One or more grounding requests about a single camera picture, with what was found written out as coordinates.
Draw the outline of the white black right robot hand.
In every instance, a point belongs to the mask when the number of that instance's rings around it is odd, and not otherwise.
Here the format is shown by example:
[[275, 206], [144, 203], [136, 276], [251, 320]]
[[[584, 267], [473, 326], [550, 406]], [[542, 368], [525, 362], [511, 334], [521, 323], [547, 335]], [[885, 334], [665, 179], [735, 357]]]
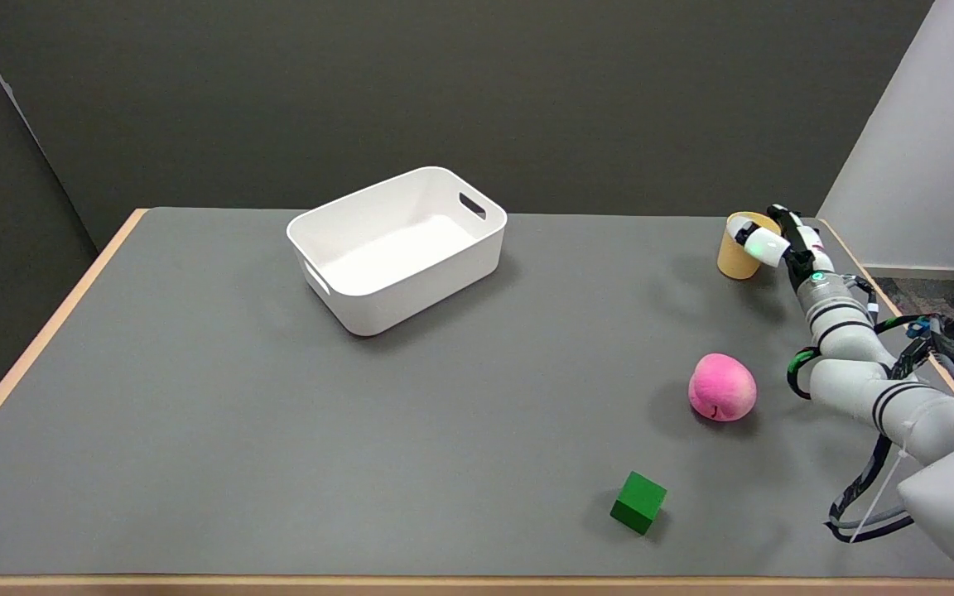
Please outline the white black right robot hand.
[[817, 228], [807, 225], [797, 211], [772, 204], [766, 216], [779, 230], [761, 226], [753, 215], [734, 214], [725, 231], [743, 252], [766, 267], [787, 268], [793, 290], [806, 281], [821, 281], [836, 271]]

